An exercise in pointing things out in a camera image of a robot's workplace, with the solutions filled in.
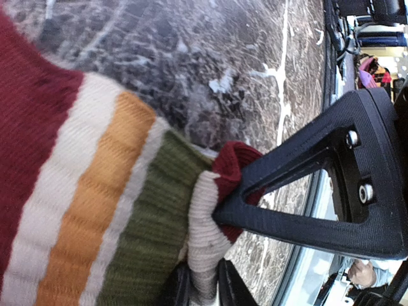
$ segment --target gray marble countertop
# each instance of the gray marble countertop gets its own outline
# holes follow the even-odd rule
[[[191,142],[268,152],[320,111],[321,0],[4,0],[19,31],[58,64],[135,91]],[[299,212],[308,180],[263,199]],[[245,233],[229,252],[269,305],[290,246]]]

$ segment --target screw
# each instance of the screw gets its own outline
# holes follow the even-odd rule
[[[360,186],[358,195],[360,196],[360,201],[363,204],[367,204],[372,201],[374,197],[374,190],[372,189],[372,186],[370,184],[364,184]]]
[[[358,144],[358,135],[355,131],[349,131],[346,135],[346,145],[349,149],[354,148]]]

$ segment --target hand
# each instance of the hand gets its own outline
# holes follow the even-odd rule
[[[372,287],[377,281],[377,275],[372,263],[368,262],[367,265],[364,265],[360,259],[354,261],[348,275],[353,284],[361,285],[364,288]]]

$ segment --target green stripe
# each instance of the green stripe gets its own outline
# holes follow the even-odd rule
[[[157,156],[124,232],[98,305],[153,305],[187,235],[188,210],[198,175],[211,162],[173,131]]]

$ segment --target maroon stripe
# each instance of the maroon stripe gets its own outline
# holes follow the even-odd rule
[[[0,288],[24,203],[77,98],[83,74],[60,69],[0,12]]]

